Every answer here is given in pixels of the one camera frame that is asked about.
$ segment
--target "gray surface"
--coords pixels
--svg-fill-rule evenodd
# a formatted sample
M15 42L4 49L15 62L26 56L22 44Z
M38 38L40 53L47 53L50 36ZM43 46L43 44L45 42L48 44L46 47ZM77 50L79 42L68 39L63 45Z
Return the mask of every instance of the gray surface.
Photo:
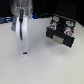
M0 84L84 84L84 27L77 23L69 48L46 37L50 21L28 20L29 52L24 58L12 24L0 25Z

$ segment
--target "metal part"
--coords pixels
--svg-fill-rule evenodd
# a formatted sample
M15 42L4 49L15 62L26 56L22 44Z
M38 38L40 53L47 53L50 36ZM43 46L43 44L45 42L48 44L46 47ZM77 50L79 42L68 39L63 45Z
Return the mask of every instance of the metal part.
M71 22L71 21L67 21L66 24L67 24L69 27L73 27L73 26L74 26L74 23Z
M57 16L54 16L53 17L53 20L56 21L56 22L58 22L59 21L59 18Z
M66 35L73 37L73 33L70 30L64 32Z
M56 26L53 25L53 24L51 24L51 25L49 26L49 28L51 28L51 29L53 29L53 30L56 30Z
M24 10L24 16L32 13L32 0L10 0L11 11L14 16L20 16L20 9Z
M57 36L53 36L53 40L59 44L62 44L64 39L60 38L60 37L57 37Z

